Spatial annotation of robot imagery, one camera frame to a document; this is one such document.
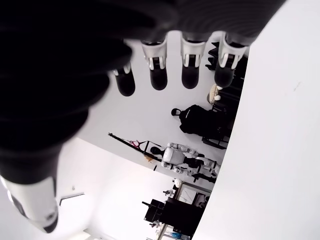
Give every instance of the white wall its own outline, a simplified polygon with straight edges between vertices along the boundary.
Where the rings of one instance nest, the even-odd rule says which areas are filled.
[[[319,27],[318,0],[288,0],[252,45],[230,143],[193,240],[320,239]]]
[[[57,176],[57,201],[70,194],[85,192],[81,205],[59,207],[57,228],[46,234],[31,225],[11,205],[0,185],[0,235],[6,240],[65,240],[86,229],[106,179],[105,169],[114,155],[79,138],[67,143],[61,153]]]
[[[220,34],[219,32],[214,34],[215,42],[219,39]],[[91,109],[89,120],[85,128],[81,130],[79,137],[120,157],[152,169],[154,166],[148,164],[140,153],[109,137],[108,133],[128,140],[150,140],[162,146],[166,146],[169,142],[189,145],[221,163],[225,150],[203,144],[202,138],[198,135],[183,133],[179,128],[179,118],[171,116],[173,108],[184,110],[193,104],[211,109],[211,105],[207,102],[207,95],[214,84],[214,74],[205,67],[205,64],[209,63],[208,51],[214,48],[211,41],[212,38],[208,41],[204,51],[197,87],[186,89],[181,80],[180,33],[178,31],[169,33],[166,64],[168,84],[162,91],[157,91],[151,86],[150,72],[141,44],[131,42],[134,51],[131,66],[135,78],[135,93],[130,97],[122,96],[112,76],[107,94]],[[158,167],[157,171],[178,177],[174,172],[161,167]],[[202,183],[205,188],[213,187],[206,181],[197,183]]]
[[[94,210],[89,229],[104,240],[155,239],[156,229],[144,220],[152,199],[166,201],[163,191],[172,189],[172,178],[121,157],[107,171],[107,182]]]

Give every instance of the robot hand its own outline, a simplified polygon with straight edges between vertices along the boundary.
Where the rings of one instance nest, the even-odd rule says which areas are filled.
[[[215,81],[225,87],[245,48],[284,1],[1,2],[0,175],[13,205],[43,231],[55,229],[58,211],[53,202],[61,148],[85,123],[89,107],[106,92],[106,72],[131,71],[132,50],[123,39],[158,40],[171,30],[181,31],[186,41],[183,67],[188,68],[182,75],[193,76],[190,82],[182,76],[182,82],[192,88],[198,82],[194,73],[206,41],[199,44],[192,33],[198,38],[224,31]],[[153,67],[149,62],[151,71],[164,69],[166,55],[161,56],[152,59]],[[118,77],[117,83],[129,96],[135,84],[131,81],[129,87],[125,79]],[[166,82],[158,85],[155,78],[152,85],[160,90]],[[189,153],[196,155],[192,149]],[[39,196],[41,206],[35,204]]]

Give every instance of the humanoid robot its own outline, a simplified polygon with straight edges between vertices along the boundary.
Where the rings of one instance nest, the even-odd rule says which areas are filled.
[[[220,165],[209,158],[206,158],[203,154],[198,153],[195,149],[192,149],[186,145],[169,142],[165,150],[161,150],[158,147],[151,147],[150,149],[153,155],[161,155],[161,166],[170,169],[178,174],[185,174],[189,177],[203,178],[209,182],[215,183],[216,177],[220,171]],[[187,164],[188,168],[182,167],[182,164]],[[208,172],[213,177],[208,177],[203,173],[199,173],[200,169]]]

